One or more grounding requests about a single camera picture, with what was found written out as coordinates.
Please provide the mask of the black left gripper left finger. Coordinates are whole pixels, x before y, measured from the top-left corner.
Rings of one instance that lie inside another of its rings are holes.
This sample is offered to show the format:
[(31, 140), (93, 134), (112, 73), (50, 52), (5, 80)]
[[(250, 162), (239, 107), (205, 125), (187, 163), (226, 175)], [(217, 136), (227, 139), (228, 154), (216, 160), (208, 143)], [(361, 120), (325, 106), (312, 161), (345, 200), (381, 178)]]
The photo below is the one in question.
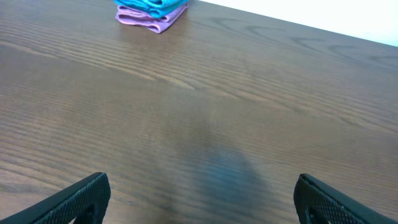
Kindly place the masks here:
[(43, 201), (1, 220), (2, 224), (102, 224), (111, 196), (104, 172), (96, 172)]

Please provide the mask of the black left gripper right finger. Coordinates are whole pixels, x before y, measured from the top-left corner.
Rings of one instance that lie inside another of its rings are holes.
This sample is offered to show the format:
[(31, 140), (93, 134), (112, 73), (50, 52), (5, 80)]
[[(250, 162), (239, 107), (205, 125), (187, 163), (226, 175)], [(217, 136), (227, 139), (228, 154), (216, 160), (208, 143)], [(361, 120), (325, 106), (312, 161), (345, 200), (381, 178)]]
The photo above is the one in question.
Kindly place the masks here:
[(309, 174), (294, 188), (300, 224), (397, 224)]

